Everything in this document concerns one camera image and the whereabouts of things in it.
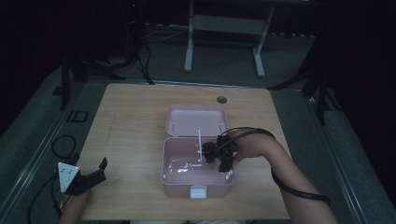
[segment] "plastic container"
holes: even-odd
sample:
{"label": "plastic container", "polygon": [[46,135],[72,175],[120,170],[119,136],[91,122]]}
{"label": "plastic container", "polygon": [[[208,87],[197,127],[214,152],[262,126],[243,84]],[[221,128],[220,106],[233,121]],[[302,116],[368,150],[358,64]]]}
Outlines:
{"label": "plastic container", "polygon": [[217,136],[226,130],[222,107],[172,105],[169,108],[161,170],[166,195],[206,198],[228,192],[234,182],[233,169],[219,173],[219,165],[206,163],[199,152],[202,144],[216,142]]}

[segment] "black clamp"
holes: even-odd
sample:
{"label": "black clamp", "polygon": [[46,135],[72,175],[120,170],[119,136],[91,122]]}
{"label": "black clamp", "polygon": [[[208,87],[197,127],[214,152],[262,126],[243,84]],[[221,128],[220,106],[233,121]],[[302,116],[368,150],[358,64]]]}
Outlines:
{"label": "black clamp", "polygon": [[[102,162],[100,163],[99,170],[91,173],[90,175],[81,175],[80,170],[77,167],[73,167],[73,166],[71,167],[72,168],[59,170],[61,187],[65,181],[69,181],[69,180],[71,181],[71,183],[67,186],[66,190],[64,190],[64,194],[78,196],[106,180],[106,176],[105,176],[105,169],[107,167],[106,157],[104,157]],[[76,169],[76,173],[73,176],[70,176],[69,174],[74,172],[73,168]],[[62,178],[63,172],[66,172],[65,178]]]}
{"label": "black clamp", "polygon": [[207,163],[219,161],[219,172],[229,172],[233,167],[233,154],[238,151],[238,146],[230,135],[219,135],[216,144],[208,142],[202,145],[202,154]]}

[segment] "black device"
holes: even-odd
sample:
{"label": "black device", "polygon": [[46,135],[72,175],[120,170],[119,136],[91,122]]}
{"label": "black device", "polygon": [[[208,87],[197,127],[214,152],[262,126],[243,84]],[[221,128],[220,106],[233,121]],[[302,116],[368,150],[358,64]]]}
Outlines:
{"label": "black device", "polygon": [[202,154],[207,163],[219,161],[219,172],[229,172],[233,167],[233,154],[238,151],[238,146],[230,135],[219,135],[216,144],[208,142],[202,145]]}
{"label": "black device", "polygon": [[105,181],[106,167],[107,167],[107,159],[106,157],[104,157],[99,165],[99,170],[91,173],[90,175],[81,175],[80,171],[78,170],[73,181],[70,183],[69,187],[64,193],[68,195],[78,196],[84,193],[85,191],[93,188],[94,186],[100,184],[101,182]]}

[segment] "open lid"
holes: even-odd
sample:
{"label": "open lid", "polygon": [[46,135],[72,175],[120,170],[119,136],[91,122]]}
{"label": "open lid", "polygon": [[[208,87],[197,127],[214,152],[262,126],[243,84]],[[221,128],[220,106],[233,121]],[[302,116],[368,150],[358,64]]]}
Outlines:
{"label": "open lid", "polygon": [[166,122],[166,133],[174,137],[213,137],[227,130],[224,109],[210,105],[172,105]]}

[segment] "human arm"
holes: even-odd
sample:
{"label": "human arm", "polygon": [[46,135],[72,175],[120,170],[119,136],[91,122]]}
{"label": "human arm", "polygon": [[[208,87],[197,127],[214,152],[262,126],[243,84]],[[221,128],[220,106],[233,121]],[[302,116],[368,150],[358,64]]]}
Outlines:
{"label": "human arm", "polygon": [[[231,138],[246,132],[229,132]],[[270,163],[278,179],[286,186],[299,191],[318,194],[318,190],[304,176],[291,157],[270,135],[252,133],[235,141],[239,146],[234,164],[245,158],[264,157]],[[280,189],[292,223],[337,223],[330,207],[322,201],[297,197]]]}
{"label": "human arm", "polygon": [[75,224],[78,223],[84,209],[87,205],[87,201],[91,198],[91,190],[78,195],[68,196],[64,195],[64,207],[62,209],[62,215],[60,218],[60,224]]}

